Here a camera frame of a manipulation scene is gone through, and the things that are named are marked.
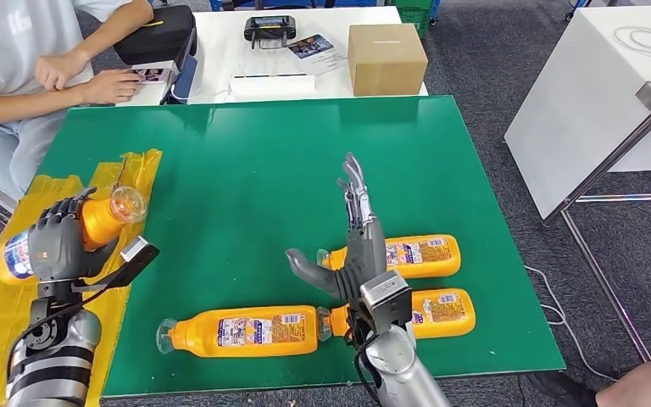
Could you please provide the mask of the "person's left hand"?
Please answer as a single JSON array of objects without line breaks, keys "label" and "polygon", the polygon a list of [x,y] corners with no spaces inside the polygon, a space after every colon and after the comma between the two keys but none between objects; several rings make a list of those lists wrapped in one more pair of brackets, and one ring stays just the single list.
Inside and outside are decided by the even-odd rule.
[{"label": "person's left hand", "polygon": [[66,83],[80,74],[89,61],[81,51],[41,56],[36,60],[35,78],[48,91],[63,90]]}]

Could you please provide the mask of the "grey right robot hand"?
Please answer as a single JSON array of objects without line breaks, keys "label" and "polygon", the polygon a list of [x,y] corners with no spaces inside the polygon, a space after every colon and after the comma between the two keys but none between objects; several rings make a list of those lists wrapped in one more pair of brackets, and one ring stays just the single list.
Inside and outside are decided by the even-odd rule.
[{"label": "grey right robot hand", "polygon": [[363,171],[352,153],[346,154],[342,169],[348,176],[346,181],[337,181],[348,217],[343,266],[326,269],[296,248],[289,248],[285,255],[295,276],[333,298],[349,301],[359,297],[362,284],[386,271],[386,254],[381,222],[371,208]]}]

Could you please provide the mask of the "person's right hand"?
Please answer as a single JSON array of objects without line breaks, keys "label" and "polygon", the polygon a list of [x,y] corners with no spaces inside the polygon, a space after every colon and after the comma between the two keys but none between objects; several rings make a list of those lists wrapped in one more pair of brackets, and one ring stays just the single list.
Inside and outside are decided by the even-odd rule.
[{"label": "person's right hand", "polygon": [[81,84],[83,103],[117,104],[136,94],[141,77],[130,70],[104,70]]}]

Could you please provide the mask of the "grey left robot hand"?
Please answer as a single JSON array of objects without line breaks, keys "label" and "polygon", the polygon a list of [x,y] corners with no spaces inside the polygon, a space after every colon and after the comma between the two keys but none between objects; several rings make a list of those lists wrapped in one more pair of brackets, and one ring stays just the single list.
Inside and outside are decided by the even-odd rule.
[{"label": "grey left robot hand", "polygon": [[81,212],[95,191],[89,187],[55,202],[29,228],[29,259],[39,282],[94,277],[113,253],[116,239],[93,251],[85,248]]}]

